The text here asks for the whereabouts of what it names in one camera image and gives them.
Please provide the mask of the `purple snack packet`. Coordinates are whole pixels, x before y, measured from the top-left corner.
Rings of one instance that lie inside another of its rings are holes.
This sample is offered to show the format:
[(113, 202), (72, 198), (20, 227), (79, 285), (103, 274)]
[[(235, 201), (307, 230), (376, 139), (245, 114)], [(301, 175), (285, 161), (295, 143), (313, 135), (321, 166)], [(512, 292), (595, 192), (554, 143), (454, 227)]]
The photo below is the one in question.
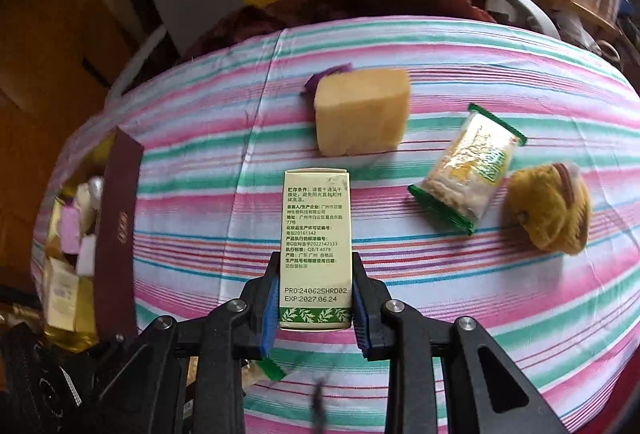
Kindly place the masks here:
[(349, 62), (348, 64), (339, 64), (338, 66), (333, 66), (321, 72), (315, 73), (305, 83), (304, 94), (314, 96), (314, 94), (316, 94), (320, 81), (326, 76), (333, 76), (334, 74), (348, 73), (351, 71), (352, 64)]

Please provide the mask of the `white box in storage box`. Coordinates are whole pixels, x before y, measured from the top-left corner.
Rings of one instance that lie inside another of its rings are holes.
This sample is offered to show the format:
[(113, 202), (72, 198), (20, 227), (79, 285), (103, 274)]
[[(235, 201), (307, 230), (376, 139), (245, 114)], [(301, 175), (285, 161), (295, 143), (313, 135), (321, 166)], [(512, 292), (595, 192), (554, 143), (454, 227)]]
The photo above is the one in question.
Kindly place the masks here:
[(96, 266), (96, 235), (85, 235), (81, 239), (77, 254), (76, 274), (79, 277), (93, 277)]

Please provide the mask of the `striped pink green bedsheet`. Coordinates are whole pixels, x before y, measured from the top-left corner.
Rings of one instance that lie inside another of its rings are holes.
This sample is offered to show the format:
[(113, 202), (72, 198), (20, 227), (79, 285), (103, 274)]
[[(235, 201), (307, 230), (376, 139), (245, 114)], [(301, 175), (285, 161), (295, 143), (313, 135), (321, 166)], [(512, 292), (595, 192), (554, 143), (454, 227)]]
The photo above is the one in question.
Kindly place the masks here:
[[(570, 430), (605, 406), (639, 344), (639, 98), (592, 53), (525, 30), (436, 18), (356, 19), (253, 38), (173, 68), (66, 142), (32, 239), (39, 275), (58, 188), (113, 128), (143, 146), (134, 300), (145, 326), (235, 298), (280, 246), (283, 174), (323, 164), (307, 80), (334, 64), (406, 69), (395, 151), (335, 158), (352, 179), (367, 272), (426, 316), (475, 317)], [(422, 211), (422, 180), (477, 104), (526, 136), (514, 168), (577, 164), (592, 219), (582, 254), (536, 250), (501, 198), (472, 236)]]

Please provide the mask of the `green white carton box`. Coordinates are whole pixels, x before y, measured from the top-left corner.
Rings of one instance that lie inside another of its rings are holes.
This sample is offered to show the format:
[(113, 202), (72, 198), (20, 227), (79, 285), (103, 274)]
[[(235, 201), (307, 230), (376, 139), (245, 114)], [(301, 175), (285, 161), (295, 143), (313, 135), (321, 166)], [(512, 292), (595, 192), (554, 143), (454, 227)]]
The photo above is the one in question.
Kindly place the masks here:
[(342, 168), (284, 173), (279, 321), (298, 331), (352, 323), (350, 176)]

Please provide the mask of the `yellow knitted sock bundle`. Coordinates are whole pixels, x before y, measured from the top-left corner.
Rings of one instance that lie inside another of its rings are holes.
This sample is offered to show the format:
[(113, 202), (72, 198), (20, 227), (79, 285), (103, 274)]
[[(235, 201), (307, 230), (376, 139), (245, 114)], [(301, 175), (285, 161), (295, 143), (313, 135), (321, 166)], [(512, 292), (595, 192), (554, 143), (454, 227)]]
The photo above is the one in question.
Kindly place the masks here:
[(585, 249), (591, 198), (573, 162), (521, 168), (506, 183), (506, 204), (537, 249), (577, 255)]

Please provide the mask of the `pink item in box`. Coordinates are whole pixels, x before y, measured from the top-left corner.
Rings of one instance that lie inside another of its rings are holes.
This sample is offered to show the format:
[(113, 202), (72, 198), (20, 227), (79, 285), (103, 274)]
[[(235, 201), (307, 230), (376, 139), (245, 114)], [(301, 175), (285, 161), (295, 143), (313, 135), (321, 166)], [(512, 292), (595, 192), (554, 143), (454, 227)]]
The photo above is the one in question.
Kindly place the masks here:
[(76, 206), (62, 206), (60, 220), (58, 221), (58, 238), (60, 238), (62, 252), (65, 254), (78, 254), (81, 237), (80, 211)]

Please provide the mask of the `gold maroon storage box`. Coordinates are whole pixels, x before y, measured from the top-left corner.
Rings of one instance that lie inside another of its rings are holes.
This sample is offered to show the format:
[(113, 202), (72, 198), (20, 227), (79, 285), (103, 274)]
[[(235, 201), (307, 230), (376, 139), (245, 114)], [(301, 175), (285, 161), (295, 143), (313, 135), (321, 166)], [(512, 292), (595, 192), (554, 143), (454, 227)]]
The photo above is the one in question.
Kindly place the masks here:
[[(47, 341), (72, 353), (137, 333), (134, 210), (143, 146), (120, 128), (106, 134), (58, 187), (44, 243), (42, 308)], [(62, 206), (80, 211), (82, 238), (96, 235), (93, 277), (76, 274), (77, 254), (58, 238)]]

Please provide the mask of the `green rice cracker packet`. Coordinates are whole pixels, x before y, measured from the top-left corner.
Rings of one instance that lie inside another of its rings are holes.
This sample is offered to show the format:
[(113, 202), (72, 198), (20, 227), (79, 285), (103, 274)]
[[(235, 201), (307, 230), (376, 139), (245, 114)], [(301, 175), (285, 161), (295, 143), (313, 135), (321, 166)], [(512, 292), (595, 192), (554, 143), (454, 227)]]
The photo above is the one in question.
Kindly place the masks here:
[(408, 187), (418, 205), (473, 235), (527, 137), (477, 105), (420, 183)]

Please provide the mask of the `dark red blanket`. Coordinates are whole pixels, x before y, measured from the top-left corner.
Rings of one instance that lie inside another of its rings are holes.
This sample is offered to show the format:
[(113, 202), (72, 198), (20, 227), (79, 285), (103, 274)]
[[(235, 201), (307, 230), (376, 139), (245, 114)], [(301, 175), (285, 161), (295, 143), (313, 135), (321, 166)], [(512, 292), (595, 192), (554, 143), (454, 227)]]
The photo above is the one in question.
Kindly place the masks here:
[(230, 12), (181, 56), (184, 64), (255, 36), (289, 28), (360, 17), (427, 16), (494, 22), (471, 0), (279, 0)]

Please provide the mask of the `yellow sponge block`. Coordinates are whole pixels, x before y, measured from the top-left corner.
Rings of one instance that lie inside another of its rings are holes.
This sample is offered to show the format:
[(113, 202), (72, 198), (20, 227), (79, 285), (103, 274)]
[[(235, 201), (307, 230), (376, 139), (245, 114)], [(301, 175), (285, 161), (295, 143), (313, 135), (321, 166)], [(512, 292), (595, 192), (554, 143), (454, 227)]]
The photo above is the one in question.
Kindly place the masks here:
[(326, 76), (314, 94), (314, 123), (325, 157), (396, 149), (409, 117), (410, 76), (405, 69), (352, 70)]

